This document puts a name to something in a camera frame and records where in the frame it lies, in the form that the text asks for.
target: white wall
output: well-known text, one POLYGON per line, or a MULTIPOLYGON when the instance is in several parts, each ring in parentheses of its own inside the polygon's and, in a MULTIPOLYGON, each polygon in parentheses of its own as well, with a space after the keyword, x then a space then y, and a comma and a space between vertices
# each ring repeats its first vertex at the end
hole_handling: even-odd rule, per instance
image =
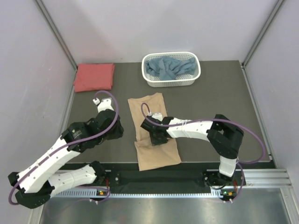
POLYGON ((273 146, 299 198, 299 1, 287 0, 247 66, 273 146))
POLYGON ((77 63, 244 60, 277 0, 43 0, 77 63))
POLYGON ((27 223, 8 203, 7 175, 31 165, 56 140, 74 69, 32 0, 0 7, 0 217, 27 223))

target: beige towel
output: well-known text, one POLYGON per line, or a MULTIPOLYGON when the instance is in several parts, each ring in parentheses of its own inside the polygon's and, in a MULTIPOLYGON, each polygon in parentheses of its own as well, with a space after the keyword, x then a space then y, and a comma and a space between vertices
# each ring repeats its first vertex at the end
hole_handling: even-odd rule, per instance
POLYGON ((141 113, 141 104, 145 102, 149 105, 152 113, 161 113, 163 117, 167 116, 162 93, 156 93, 152 96, 146 96, 139 99, 128 99, 133 122, 136 129, 135 147, 137 150, 139 170, 156 169, 181 163, 178 155, 178 147, 175 139, 170 139, 166 144, 152 146, 150 134, 140 127, 144 121, 141 113))

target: blue cloth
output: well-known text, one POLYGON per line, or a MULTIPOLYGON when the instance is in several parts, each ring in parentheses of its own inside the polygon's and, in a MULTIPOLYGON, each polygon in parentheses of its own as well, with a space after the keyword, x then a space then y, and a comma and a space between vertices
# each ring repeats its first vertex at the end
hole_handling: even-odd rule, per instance
POLYGON ((148 74, 160 77, 161 81, 175 80, 177 75, 194 75, 196 69, 195 58, 180 61, 169 56, 157 57, 145 62, 148 74))

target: white laundry basket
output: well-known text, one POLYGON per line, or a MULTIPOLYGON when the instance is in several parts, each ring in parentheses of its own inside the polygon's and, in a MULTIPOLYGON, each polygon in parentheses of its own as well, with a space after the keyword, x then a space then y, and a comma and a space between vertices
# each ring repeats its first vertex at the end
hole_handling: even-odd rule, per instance
POLYGON ((196 55, 191 52, 167 52, 167 53, 149 54, 146 55, 142 60, 142 75, 143 78, 147 81, 147 83, 152 87, 191 85, 200 76, 200 64, 196 55), (145 62, 153 58, 162 57, 162 56, 173 57, 180 61, 188 60, 194 57, 197 64, 196 69, 194 71, 194 75, 182 74, 182 75, 178 75, 176 80, 161 81, 159 77, 155 77, 146 73, 145 62))

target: folded red cloth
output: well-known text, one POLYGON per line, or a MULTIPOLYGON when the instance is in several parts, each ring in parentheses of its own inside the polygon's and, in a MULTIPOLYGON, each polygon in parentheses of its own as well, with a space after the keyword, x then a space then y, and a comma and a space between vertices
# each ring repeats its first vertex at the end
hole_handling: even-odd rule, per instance
POLYGON ((112 89, 114 64, 79 64, 75 92, 112 89))

